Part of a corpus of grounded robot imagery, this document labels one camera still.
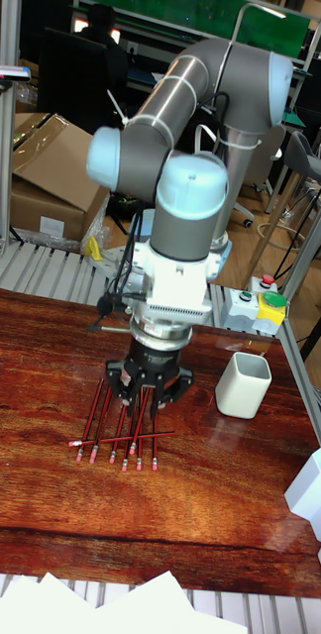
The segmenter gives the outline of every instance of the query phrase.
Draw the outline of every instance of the control box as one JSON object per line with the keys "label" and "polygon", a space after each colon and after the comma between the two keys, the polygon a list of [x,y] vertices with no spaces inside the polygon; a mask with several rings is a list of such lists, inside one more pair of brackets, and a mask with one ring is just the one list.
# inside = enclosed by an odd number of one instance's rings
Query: control box
{"label": "control box", "polygon": [[223,328],[251,333],[259,313],[259,302],[253,293],[236,288],[225,288],[225,302],[221,310]]}
{"label": "control box", "polygon": [[257,330],[275,335],[285,317],[286,299],[276,292],[267,291],[258,297],[259,313],[254,321],[254,331]]}
{"label": "control box", "polygon": [[265,293],[267,290],[277,292],[278,288],[274,281],[274,277],[265,274],[262,277],[251,277],[248,290],[250,293],[259,295],[260,293]]}

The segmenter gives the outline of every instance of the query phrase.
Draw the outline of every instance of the green board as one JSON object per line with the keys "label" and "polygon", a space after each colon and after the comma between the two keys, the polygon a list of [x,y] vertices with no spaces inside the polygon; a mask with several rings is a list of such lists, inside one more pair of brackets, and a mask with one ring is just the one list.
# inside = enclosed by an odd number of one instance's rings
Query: green board
{"label": "green board", "polygon": [[[115,0],[114,8],[230,39],[245,0]],[[287,13],[281,20],[256,7],[246,9],[238,42],[298,57],[309,19]]]}

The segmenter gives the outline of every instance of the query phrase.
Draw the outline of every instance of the desk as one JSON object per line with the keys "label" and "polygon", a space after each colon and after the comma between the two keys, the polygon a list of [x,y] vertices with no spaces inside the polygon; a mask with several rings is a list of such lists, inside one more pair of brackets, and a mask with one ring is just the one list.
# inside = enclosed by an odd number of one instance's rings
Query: desk
{"label": "desk", "polygon": [[85,333],[94,316],[0,289],[0,572],[139,583],[171,568],[186,587],[321,597],[319,544],[283,497],[318,445],[279,340],[252,337],[273,382],[243,421],[214,387],[248,336],[195,328],[181,360],[195,384],[160,416],[176,437],[159,440],[158,472],[124,475],[107,449],[91,467],[67,447],[129,347]]}
{"label": "desk", "polygon": [[127,87],[143,92],[151,93],[156,86],[156,80],[151,72],[140,70],[139,68],[130,68],[127,76]]}

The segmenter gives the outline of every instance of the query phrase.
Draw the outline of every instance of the yellow button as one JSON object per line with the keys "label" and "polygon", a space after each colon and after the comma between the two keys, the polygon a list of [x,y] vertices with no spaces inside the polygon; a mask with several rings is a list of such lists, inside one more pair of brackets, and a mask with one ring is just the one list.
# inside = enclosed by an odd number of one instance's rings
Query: yellow button
{"label": "yellow button", "polygon": [[264,300],[264,294],[260,293],[258,297],[259,313],[257,319],[270,319],[276,326],[280,326],[285,317],[285,306],[269,306]]}

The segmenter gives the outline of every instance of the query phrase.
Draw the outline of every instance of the red button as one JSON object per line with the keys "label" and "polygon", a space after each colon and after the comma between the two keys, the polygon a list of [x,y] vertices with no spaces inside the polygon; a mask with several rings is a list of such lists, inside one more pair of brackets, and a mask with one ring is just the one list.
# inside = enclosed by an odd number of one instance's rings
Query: red button
{"label": "red button", "polygon": [[274,277],[272,277],[271,275],[263,275],[263,283],[264,284],[268,284],[269,286],[271,284],[274,284]]}

